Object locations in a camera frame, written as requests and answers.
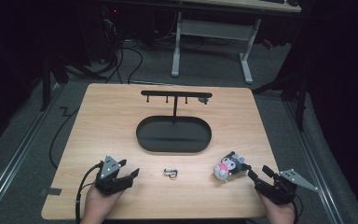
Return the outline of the grey tape strip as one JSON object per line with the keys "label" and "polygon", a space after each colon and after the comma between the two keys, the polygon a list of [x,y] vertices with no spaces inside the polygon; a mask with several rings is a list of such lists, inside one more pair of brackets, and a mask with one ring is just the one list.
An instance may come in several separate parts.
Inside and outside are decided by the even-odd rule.
{"label": "grey tape strip", "polygon": [[61,194],[62,190],[61,189],[56,189],[56,188],[42,188],[40,190],[40,195],[41,196],[47,196],[47,195],[56,195],[59,196]]}

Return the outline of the black hook stand with tray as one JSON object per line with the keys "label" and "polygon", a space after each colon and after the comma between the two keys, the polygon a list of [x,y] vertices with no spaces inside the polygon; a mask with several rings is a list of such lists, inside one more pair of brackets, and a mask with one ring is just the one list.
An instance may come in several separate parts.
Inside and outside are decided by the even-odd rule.
{"label": "black hook stand with tray", "polygon": [[149,152],[158,153],[199,153],[209,146],[212,129],[204,120],[197,117],[178,116],[178,99],[197,98],[205,105],[213,95],[210,92],[193,91],[141,91],[149,102],[150,96],[163,96],[166,102],[173,98],[171,116],[150,116],[137,126],[138,144]]}

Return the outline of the person's right hand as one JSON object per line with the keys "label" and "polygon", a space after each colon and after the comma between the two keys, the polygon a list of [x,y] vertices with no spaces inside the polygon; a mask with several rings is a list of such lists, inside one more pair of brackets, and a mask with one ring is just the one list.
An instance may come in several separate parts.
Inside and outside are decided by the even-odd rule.
{"label": "person's right hand", "polygon": [[295,224],[296,210],[291,203],[277,205],[260,192],[257,195],[265,206],[270,224]]}

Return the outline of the person's left hand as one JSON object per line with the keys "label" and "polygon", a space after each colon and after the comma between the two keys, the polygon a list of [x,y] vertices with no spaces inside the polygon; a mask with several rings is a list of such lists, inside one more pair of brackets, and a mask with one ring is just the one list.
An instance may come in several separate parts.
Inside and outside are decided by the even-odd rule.
{"label": "person's left hand", "polygon": [[122,194],[123,192],[120,191],[106,196],[95,187],[91,187],[87,193],[84,214],[80,224],[103,224]]}

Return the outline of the dark computer tower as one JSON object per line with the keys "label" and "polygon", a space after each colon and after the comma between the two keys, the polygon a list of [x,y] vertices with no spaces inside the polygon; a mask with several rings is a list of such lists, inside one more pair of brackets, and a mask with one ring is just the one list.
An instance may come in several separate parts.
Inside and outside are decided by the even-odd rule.
{"label": "dark computer tower", "polygon": [[120,24],[118,9],[116,7],[102,6],[103,34],[106,39],[107,53],[106,60],[112,61],[120,46]]}

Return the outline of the desk with white metal legs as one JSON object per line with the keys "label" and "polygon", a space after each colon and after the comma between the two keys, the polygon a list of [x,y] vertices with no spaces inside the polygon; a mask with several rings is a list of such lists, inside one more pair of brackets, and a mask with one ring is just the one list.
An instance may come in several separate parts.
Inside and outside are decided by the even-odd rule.
{"label": "desk with white metal legs", "polygon": [[[299,5],[291,5],[291,0],[179,0],[183,3],[203,4],[206,6],[232,7],[233,9],[246,9],[253,12],[268,13],[300,13]],[[182,13],[177,13],[175,49],[172,57],[172,76],[178,77],[181,59],[181,37],[183,35],[220,38],[245,41],[247,46],[244,52],[239,54],[241,69],[245,82],[253,83],[252,74],[248,64],[248,57],[255,42],[261,23],[261,17],[257,16],[250,25],[234,24],[232,22],[200,21],[195,19],[183,19]]]}

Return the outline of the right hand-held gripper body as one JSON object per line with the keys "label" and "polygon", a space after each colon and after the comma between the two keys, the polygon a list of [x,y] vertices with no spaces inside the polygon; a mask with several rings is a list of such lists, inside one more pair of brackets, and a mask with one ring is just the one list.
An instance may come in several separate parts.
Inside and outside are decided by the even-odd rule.
{"label": "right hand-held gripper body", "polygon": [[260,179],[260,182],[255,184],[255,189],[277,205],[291,203],[296,197],[298,187],[313,191],[318,190],[316,186],[294,169],[275,173],[272,179],[273,184]]}

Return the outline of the metal floor rail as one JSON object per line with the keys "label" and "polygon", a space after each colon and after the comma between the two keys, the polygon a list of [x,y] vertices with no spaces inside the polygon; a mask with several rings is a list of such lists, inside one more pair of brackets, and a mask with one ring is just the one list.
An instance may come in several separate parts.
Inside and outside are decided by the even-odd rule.
{"label": "metal floor rail", "polygon": [[41,110],[43,89],[37,87],[31,98],[10,120],[0,137],[0,202],[16,178],[34,141],[46,123],[48,113],[65,90],[65,84],[54,84],[47,107]]}
{"label": "metal floor rail", "polygon": [[327,186],[327,183],[324,179],[322,170],[320,169],[312,151],[308,139],[303,131],[298,128],[296,123],[296,112],[291,103],[283,102],[283,107],[291,120],[292,125],[296,130],[296,135],[300,141],[301,148],[305,155],[306,164],[309,166],[310,174],[318,188],[318,195],[324,206],[324,210],[328,216],[328,219],[331,224],[343,224],[343,219],[341,214],[337,209],[337,205],[332,196],[330,188]]}

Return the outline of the dark metal stand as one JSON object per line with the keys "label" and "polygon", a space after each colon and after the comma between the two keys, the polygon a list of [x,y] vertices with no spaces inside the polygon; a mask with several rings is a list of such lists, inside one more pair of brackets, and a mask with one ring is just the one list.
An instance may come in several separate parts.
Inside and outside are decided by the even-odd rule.
{"label": "dark metal stand", "polygon": [[42,106],[41,111],[46,111],[51,99],[51,78],[54,77],[59,84],[68,82],[68,75],[64,60],[60,55],[48,55],[43,61],[42,74]]}
{"label": "dark metal stand", "polygon": [[267,90],[282,89],[281,99],[292,101],[296,99],[295,120],[297,128],[303,132],[303,116],[306,109],[306,93],[308,79],[304,75],[291,75],[288,77],[277,78],[276,80],[252,90],[253,94],[260,94]]}

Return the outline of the black and pink plush keychain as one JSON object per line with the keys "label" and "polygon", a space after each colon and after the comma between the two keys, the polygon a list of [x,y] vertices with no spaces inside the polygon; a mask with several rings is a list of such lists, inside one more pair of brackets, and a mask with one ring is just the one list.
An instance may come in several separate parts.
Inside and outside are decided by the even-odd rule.
{"label": "black and pink plush keychain", "polygon": [[251,166],[245,163],[245,158],[240,157],[236,152],[231,151],[213,167],[213,175],[216,179],[228,182],[232,175],[246,172]]}

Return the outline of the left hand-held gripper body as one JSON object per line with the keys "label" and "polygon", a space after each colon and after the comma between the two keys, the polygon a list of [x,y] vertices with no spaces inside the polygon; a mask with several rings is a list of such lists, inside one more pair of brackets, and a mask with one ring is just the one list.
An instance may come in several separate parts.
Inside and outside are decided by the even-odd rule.
{"label": "left hand-held gripper body", "polygon": [[117,177],[121,168],[118,161],[107,155],[102,168],[96,175],[95,188],[106,196],[131,188],[133,182],[126,184],[122,181],[123,177]]}

